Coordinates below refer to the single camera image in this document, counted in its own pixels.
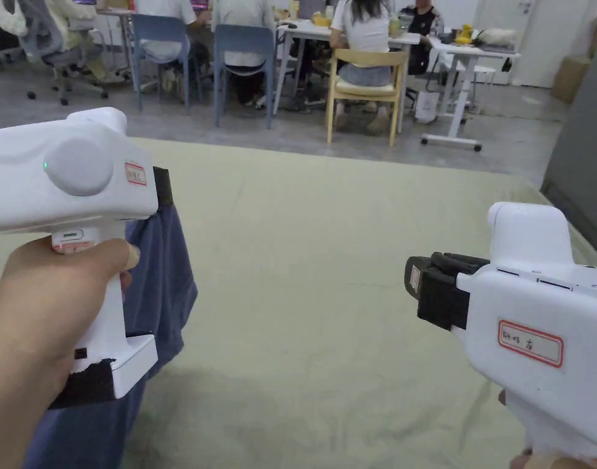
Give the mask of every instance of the white cloth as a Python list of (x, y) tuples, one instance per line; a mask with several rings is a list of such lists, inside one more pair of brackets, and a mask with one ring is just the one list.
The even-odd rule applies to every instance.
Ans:
[(14, 11), (8, 11), (3, 0), (0, 0), (0, 28), (10, 34), (26, 35), (27, 23), (18, 5), (18, 0), (14, 0), (13, 6)]
[[(268, 27), (273, 32), (277, 28), (269, 0), (215, 0), (213, 32), (218, 24)], [(233, 67), (259, 67), (264, 58), (259, 54), (227, 52), (225, 63)]]
[[(136, 9), (141, 15), (170, 16), (185, 24), (192, 24), (197, 20), (190, 0), (137, 0)], [(162, 60), (176, 59), (181, 50), (181, 43), (162, 41), (143, 41), (142, 46), (148, 54)]]
[(331, 28), (345, 33), (349, 48), (354, 51), (389, 52), (390, 19), (387, 8), (381, 6), (379, 18), (359, 18), (353, 23), (351, 3), (351, 0), (340, 0)]

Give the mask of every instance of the red label sticker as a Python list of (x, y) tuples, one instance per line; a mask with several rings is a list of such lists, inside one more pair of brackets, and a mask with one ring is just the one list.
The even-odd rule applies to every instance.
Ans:
[(79, 241), (79, 242), (63, 242), (61, 244), (54, 244), (54, 251), (58, 254), (75, 254), (86, 251), (95, 245), (94, 241)]
[(147, 175), (144, 172), (142, 166), (133, 164), (130, 162), (125, 163), (125, 174), (127, 175), (127, 181), (138, 186), (147, 185)]
[(515, 322), (501, 319), (498, 343), (516, 354), (532, 358), (555, 368), (563, 366), (563, 339)]

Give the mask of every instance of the plastic bag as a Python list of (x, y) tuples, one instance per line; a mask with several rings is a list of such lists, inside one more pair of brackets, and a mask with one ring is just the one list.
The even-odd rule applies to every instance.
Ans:
[(14, 11), (9, 11), (4, 0), (0, 0), (0, 28), (10, 34), (22, 37), (28, 32), (26, 19), (18, 5), (18, 0), (14, 0), (13, 5)]
[(416, 103), (416, 120), (422, 124), (433, 122), (437, 117), (439, 93), (420, 92)]

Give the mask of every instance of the woman with long hair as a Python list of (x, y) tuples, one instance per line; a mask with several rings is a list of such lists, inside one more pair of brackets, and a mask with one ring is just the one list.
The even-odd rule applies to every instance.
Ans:
[[(331, 24), (330, 45), (333, 49), (352, 49), (365, 52), (389, 52), (389, 7), (386, 0), (340, 0)], [(392, 82), (390, 67), (359, 67), (345, 64), (340, 78), (357, 86), (384, 86)], [(335, 128), (347, 124), (342, 101), (335, 107)], [(388, 109), (380, 103), (377, 116), (368, 126), (369, 133), (379, 135), (389, 125)]]

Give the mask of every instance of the black tape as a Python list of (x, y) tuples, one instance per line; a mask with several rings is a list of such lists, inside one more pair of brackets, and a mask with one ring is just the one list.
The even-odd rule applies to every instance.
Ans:
[(153, 175), (156, 177), (157, 203), (160, 207), (173, 204), (173, 189), (170, 185), (168, 170), (153, 166)]
[(111, 365), (114, 361), (112, 358), (105, 358), (79, 373), (69, 374), (66, 386), (49, 409), (115, 400)]
[(470, 293), (457, 288), (457, 275), (473, 275), (488, 263), (487, 259), (450, 253), (410, 257), (405, 266), (405, 289), (418, 300), (418, 317), (447, 331), (453, 326), (465, 329)]

